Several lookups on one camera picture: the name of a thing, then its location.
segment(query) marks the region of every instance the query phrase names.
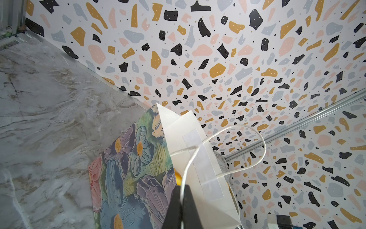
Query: terrazzo wallpaper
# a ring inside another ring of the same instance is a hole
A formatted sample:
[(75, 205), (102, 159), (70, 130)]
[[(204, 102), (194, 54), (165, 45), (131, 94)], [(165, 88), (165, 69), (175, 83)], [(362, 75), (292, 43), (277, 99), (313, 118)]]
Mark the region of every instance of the terrazzo wallpaper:
[[(271, 213), (306, 229), (365, 229), (365, 142), (362, 100), (268, 144), (258, 166), (232, 176), (243, 225), (266, 229)], [(243, 155), (229, 169), (259, 156)]]
[[(207, 135), (269, 135), (365, 87), (365, 1), (28, 0), (26, 24), (151, 106), (194, 110)], [(215, 139), (229, 154), (256, 140)]]

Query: white cord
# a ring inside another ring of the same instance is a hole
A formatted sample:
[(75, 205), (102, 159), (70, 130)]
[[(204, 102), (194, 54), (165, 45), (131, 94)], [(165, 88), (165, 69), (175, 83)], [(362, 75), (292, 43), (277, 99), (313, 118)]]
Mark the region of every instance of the white cord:
[[(213, 137), (216, 137), (217, 135), (219, 135), (222, 131), (225, 131), (227, 129), (231, 129), (231, 128), (236, 128), (236, 127), (247, 127), (251, 130), (253, 130), (254, 132), (256, 132), (259, 137), (261, 138), (262, 142), (263, 142), (263, 145), (264, 145), (264, 153), (263, 153), (263, 156), (262, 158), (257, 161), (256, 163), (254, 163), (253, 165), (249, 166), (249, 167), (244, 167), (244, 168), (240, 168), (240, 169), (237, 169), (237, 170), (234, 170), (234, 171), (230, 171), (230, 172), (227, 172), (227, 173), (222, 173), (222, 174), (219, 174), (217, 175), (216, 177), (219, 178), (219, 177), (223, 177), (223, 176), (226, 176), (226, 175), (229, 175), (231, 173), (236, 173), (236, 172), (239, 172), (239, 171), (243, 171), (245, 169), (250, 169), (254, 166), (256, 166), (257, 164), (259, 164), (263, 159), (264, 159), (264, 156), (266, 154), (266, 151), (267, 151), (267, 146), (266, 146), (266, 142), (264, 141), (264, 138), (262, 137), (262, 135), (254, 128), (252, 128), (251, 126), (247, 126), (247, 125), (233, 125), (233, 126), (228, 126), (226, 128), (224, 128), (223, 130), (221, 130), (220, 132), (217, 132), (216, 134), (206, 138), (205, 140), (202, 141), (202, 143), (206, 143), (208, 142), (210, 139), (212, 139)], [(183, 198), (184, 198), (184, 188), (185, 188), (185, 185), (186, 185), (186, 179), (187, 179), (187, 173), (188, 173), (188, 169), (189, 167), (191, 166), (194, 158), (197, 156), (198, 154), (198, 151), (199, 151), (199, 146), (197, 145), (194, 145), (194, 146), (191, 146), (191, 147), (187, 147), (185, 149), (181, 149), (181, 150), (177, 150), (177, 151), (174, 151), (172, 152), (170, 155), (171, 156), (174, 156), (174, 155), (177, 155), (177, 154), (180, 154), (182, 152), (185, 152), (185, 151), (188, 151), (188, 150), (192, 150), (192, 149), (195, 149), (194, 153), (192, 154), (192, 156), (190, 157), (189, 161), (187, 162), (187, 165), (186, 167), (184, 168), (184, 172), (183, 172), (183, 177), (182, 177), (182, 184), (180, 186), (180, 203), (183, 205)]]
[[(262, 142), (263, 142), (263, 146), (264, 146), (264, 152), (263, 152), (263, 156), (261, 157), (261, 159), (259, 161), (257, 161), (256, 163), (252, 164), (251, 166), (248, 166), (248, 167), (244, 167), (244, 168), (240, 168), (240, 169), (237, 169), (237, 170), (233, 170), (233, 171), (229, 171), (227, 173), (221, 173), (219, 175), (217, 175), (216, 177), (219, 178), (219, 177), (223, 177), (223, 176), (226, 176), (226, 175), (229, 175), (229, 174), (232, 174), (232, 173), (236, 173), (236, 172), (240, 172), (240, 171), (243, 171), (243, 170), (246, 170), (246, 169), (250, 169), (256, 165), (258, 165), (263, 159), (264, 159), (264, 156), (266, 155), (266, 151), (267, 151), (267, 146), (266, 146), (266, 142), (264, 141), (264, 138), (263, 136), (261, 135), (261, 133), (259, 133), (256, 129), (254, 129), (253, 127), (251, 126), (247, 126), (247, 125), (233, 125), (233, 126), (228, 126), (227, 128), (223, 129), (222, 131), (225, 131), (227, 129), (230, 129), (230, 128), (234, 128), (234, 127), (247, 127), (251, 130), (253, 130), (254, 132), (256, 132), (256, 134), (259, 135), (259, 137), (261, 138)], [(208, 138), (206, 138), (203, 143), (209, 141), (211, 138), (217, 136), (218, 134), (220, 134), (221, 132), (219, 133), (216, 133)]]

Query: marble surface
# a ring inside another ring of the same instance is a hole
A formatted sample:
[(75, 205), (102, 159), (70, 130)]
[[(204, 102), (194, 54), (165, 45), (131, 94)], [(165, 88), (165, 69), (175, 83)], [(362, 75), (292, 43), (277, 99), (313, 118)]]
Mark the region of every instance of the marble surface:
[(87, 166), (145, 109), (36, 39), (0, 79), (0, 229), (93, 229)]

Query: metal rail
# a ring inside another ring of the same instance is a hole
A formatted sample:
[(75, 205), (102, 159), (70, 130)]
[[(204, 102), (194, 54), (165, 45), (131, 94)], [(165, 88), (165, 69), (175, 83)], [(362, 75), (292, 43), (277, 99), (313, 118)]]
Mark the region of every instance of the metal rail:
[[(264, 138), (266, 144), (267, 143), (270, 143), (271, 141), (273, 140), (276, 140), (278, 138), (281, 138), (283, 136), (285, 136), (286, 134), (288, 133), (291, 133), (295, 130), (298, 130), (300, 129), (301, 127), (303, 126), (306, 126), (324, 116), (327, 116), (328, 114), (331, 114), (339, 109), (342, 109), (356, 101), (359, 101), (361, 99), (365, 99), (366, 98), (366, 88), (364, 89), (361, 89), (359, 90), (358, 92), (355, 92), (354, 94), (342, 99), (342, 100), (339, 100), (338, 102), (336, 103), (333, 103), (332, 105), (322, 109), (321, 111), (318, 111), (316, 113), (313, 113), (312, 115), (308, 116), (308, 117), (305, 117), (297, 122), (294, 122), (293, 124), (267, 136)], [(258, 147), (261, 147), (263, 144), (262, 144), (262, 141), (257, 141), (253, 144), (250, 144), (248, 145), (247, 147), (243, 148), (243, 149), (240, 149), (240, 150), (237, 150), (236, 152), (232, 153), (232, 154), (229, 154), (225, 157), (225, 160), (226, 161), (229, 161), (229, 160), (232, 160), (236, 157), (239, 157), (240, 155), (243, 155), (247, 152), (250, 152)]]

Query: floral painting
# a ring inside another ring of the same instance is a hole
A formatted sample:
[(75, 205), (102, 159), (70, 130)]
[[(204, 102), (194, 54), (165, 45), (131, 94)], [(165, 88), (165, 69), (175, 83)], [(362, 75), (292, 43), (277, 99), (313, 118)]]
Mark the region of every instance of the floral painting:
[(89, 165), (96, 229), (160, 229), (176, 186), (156, 105)]

